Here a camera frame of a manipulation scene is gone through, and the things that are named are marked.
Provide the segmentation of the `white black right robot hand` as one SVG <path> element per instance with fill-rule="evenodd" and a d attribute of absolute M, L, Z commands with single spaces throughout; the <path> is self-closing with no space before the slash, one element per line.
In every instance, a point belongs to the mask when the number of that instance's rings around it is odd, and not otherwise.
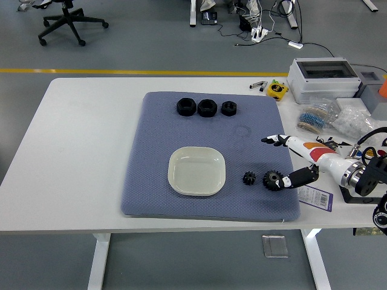
<path fill-rule="evenodd" d="M 342 187 L 350 183 L 351 168 L 354 160 L 345 159 L 333 149 L 317 141 L 305 141 L 299 137 L 288 135 L 272 135 L 261 140 L 274 146 L 283 145 L 292 152 L 303 157 L 310 167 L 304 167 L 287 176 L 278 171 L 269 170 L 263 177 L 263 185 L 271 191 L 295 189 L 317 181 L 319 172 L 328 172 Z"/>

